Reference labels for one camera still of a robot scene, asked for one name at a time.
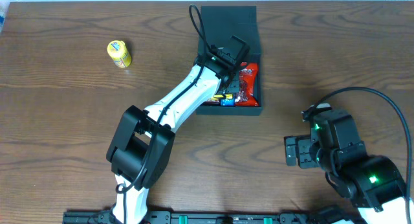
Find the red hacks sweets bag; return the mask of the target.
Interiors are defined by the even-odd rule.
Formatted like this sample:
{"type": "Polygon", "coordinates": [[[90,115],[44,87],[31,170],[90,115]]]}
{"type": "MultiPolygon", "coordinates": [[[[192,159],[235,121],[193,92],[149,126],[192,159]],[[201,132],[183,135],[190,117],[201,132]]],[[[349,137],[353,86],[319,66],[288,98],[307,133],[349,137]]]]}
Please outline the red hacks sweets bag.
{"type": "Polygon", "coordinates": [[[258,74],[259,68],[256,63],[241,64],[239,71],[239,92],[235,96],[236,106],[256,107],[259,105],[254,97],[254,83],[258,74]]]}

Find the blue oreo cookie pack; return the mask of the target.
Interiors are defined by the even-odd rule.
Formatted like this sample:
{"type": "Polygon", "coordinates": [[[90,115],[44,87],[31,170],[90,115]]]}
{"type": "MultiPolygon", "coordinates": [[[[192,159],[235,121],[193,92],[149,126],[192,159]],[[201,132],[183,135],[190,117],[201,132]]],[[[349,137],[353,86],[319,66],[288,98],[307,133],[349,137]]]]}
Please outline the blue oreo cookie pack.
{"type": "Polygon", "coordinates": [[[234,99],[221,99],[220,105],[223,107],[234,107],[235,106],[235,100],[234,99]]]}

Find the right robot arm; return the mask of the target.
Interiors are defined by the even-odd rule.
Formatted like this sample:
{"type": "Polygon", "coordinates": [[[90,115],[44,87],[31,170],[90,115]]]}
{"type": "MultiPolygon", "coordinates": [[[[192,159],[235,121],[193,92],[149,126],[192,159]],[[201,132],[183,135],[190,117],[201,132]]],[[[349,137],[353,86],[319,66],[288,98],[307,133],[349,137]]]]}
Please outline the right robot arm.
{"type": "Polygon", "coordinates": [[[308,135],[284,138],[288,166],[321,168],[335,192],[359,214],[331,206],[311,214],[309,223],[412,223],[413,201],[391,159],[369,155],[353,117],[344,109],[318,109],[308,135]]]}

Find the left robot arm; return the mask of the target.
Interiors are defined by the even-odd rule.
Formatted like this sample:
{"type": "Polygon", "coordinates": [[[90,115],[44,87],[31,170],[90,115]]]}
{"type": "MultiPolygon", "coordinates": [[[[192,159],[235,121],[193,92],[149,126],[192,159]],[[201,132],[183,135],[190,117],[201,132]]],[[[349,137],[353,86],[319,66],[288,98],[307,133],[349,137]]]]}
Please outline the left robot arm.
{"type": "Polygon", "coordinates": [[[241,70],[250,47],[232,36],[224,47],[205,47],[190,73],[158,102],[122,115],[106,159],[116,177],[115,223],[140,223],[147,214],[149,189],[168,165],[175,134],[184,121],[241,70]]]}

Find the yellow peanut butter snack packet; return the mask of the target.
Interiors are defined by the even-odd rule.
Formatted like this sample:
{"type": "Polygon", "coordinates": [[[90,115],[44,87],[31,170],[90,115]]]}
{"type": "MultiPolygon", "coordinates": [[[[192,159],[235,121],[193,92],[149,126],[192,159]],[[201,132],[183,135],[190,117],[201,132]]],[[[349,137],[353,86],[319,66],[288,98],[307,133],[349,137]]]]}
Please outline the yellow peanut butter snack packet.
{"type": "Polygon", "coordinates": [[[219,100],[231,100],[234,98],[234,94],[233,93],[228,93],[228,94],[217,94],[214,95],[212,98],[210,98],[210,100],[212,102],[216,102],[219,100]]]}

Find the yellow round candy container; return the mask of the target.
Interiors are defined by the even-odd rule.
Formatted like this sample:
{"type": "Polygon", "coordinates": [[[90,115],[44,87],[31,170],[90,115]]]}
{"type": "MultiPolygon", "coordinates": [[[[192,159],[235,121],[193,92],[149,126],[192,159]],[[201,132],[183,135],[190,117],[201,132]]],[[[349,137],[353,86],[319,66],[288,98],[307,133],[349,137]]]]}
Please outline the yellow round candy container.
{"type": "Polygon", "coordinates": [[[107,46],[107,53],[117,67],[126,68],[131,65],[132,57],[123,41],[111,41],[107,46]]]}

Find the dark green box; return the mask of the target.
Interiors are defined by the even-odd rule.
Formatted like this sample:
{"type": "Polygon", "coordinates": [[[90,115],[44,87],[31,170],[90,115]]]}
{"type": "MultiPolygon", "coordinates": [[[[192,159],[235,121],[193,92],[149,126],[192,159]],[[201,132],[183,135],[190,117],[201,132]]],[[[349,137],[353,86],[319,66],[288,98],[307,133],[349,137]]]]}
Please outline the dark green box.
{"type": "MultiPolygon", "coordinates": [[[[231,36],[237,36],[250,46],[245,61],[249,65],[261,66],[261,42],[257,27],[255,6],[203,6],[201,17],[204,23],[206,39],[210,45],[225,46],[231,36]]],[[[257,100],[256,107],[224,107],[203,104],[196,109],[198,115],[242,115],[258,116],[261,114],[262,92],[261,73],[257,73],[253,97],[257,100]]]]}

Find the red hello panda box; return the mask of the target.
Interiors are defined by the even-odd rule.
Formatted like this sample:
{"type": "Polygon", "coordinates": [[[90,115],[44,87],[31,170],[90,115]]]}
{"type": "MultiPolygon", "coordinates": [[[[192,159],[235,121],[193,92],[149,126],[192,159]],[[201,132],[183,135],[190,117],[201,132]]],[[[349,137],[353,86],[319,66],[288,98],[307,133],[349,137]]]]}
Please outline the red hello panda box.
{"type": "Polygon", "coordinates": [[[212,99],[208,99],[205,102],[202,103],[205,106],[219,106],[220,100],[212,100],[212,99]]]}

